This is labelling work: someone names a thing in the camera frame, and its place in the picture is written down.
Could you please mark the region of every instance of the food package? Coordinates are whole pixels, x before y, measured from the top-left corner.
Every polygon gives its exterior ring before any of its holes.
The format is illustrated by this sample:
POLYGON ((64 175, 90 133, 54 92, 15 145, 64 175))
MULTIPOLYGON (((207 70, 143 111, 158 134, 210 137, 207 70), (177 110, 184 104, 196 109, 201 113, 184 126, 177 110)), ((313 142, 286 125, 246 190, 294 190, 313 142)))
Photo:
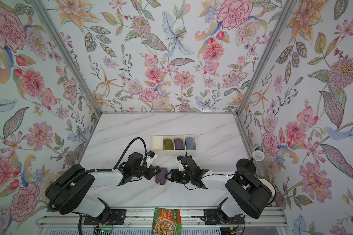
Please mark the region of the food package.
POLYGON ((181 235, 182 221, 179 210, 155 208, 152 234, 181 235))

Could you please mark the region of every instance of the blue rolled cloth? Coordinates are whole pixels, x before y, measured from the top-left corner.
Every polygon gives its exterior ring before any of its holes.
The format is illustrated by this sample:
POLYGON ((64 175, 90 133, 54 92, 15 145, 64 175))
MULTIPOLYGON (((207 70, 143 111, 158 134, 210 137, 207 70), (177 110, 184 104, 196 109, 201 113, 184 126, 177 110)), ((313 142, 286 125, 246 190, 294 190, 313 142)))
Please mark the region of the blue rolled cloth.
POLYGON ((186 149, 196 149, 195 145, 193 144, 193 138, 187 137, 186 138, 186 149))
POLYGON ((174 140, 175 143, 175 150, 179 150, 179 149, 184 149, 184 145, 183 145, 183 140, 182 139, 175 139, 174 140))

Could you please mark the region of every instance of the yellow bud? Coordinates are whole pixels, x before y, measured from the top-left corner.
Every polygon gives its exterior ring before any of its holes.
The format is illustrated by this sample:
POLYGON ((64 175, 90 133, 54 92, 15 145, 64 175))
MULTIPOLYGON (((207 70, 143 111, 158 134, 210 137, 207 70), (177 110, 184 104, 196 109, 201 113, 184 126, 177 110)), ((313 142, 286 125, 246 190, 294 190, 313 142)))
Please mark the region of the yellow bud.
POLYGON ((343 200, 344 202, 349 203, 349 198, 346 195, 343 195, 343 200))

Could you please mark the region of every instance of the wall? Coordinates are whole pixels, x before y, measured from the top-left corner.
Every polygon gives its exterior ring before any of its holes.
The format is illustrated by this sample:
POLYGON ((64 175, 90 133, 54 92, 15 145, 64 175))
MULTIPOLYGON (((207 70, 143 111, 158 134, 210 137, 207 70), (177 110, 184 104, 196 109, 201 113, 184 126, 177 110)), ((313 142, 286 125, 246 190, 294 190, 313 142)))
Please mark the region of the wall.
POLYGON ((102 110, 234 111, 282 0, 43 1, 102 110))
POLYGON ((0 1, 0 234, 36 231, 97 123, 60 54, 27 1, 0 1))
POLYGON ((353 234, 353 1, 300 0, 246 110, 297 234, 353 234))

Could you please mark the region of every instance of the marble tabletop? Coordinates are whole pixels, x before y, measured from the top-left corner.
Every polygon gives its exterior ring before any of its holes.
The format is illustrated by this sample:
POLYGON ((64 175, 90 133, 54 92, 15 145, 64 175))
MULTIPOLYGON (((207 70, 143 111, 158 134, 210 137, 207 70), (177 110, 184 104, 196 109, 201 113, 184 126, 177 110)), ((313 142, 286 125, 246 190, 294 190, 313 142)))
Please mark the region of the marble tabletop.
MULTIPOLYGON (((104 114, 80 164, 86 169, 112 168, 127 144, 135 137, 145 140, 151 150, 152 136, 195 135, 197 152, 192 156, 201 169, 215 172, 236 170, 236 162, 247 158, 233 114, 104 114)), ((141 141, 136 140, 123 157, 133 152, 144 153, 141 141)), ((177 156, 159 156, 152 165, 178 168, 177 156)), ((123 186, 102 186, 91 189, 88 195, 100 197, 110 206, 218 206, 230 196, 219 189, 187 190, 184 185, 167 181, 155 183, 155 177, 130 182, 123 186)))

